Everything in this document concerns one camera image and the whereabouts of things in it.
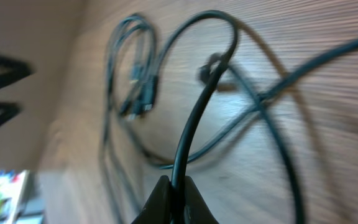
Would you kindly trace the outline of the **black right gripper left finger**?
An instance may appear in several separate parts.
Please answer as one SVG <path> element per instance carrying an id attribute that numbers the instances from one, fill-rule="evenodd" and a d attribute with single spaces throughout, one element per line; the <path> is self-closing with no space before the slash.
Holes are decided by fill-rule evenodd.
<path id="1" fill-rule="evenodd" d="M 169 224 L 170 196 L 169 177 L 162 175 L 132 224 Z"/>

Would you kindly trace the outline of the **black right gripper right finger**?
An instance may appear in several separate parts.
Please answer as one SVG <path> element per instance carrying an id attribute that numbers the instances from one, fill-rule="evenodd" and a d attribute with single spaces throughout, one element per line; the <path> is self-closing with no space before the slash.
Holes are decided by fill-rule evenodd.
<path id="1" fill-rule="evenodd" d="M 218 224 L 190 176 L 185 177 L 185 224 Z"/>

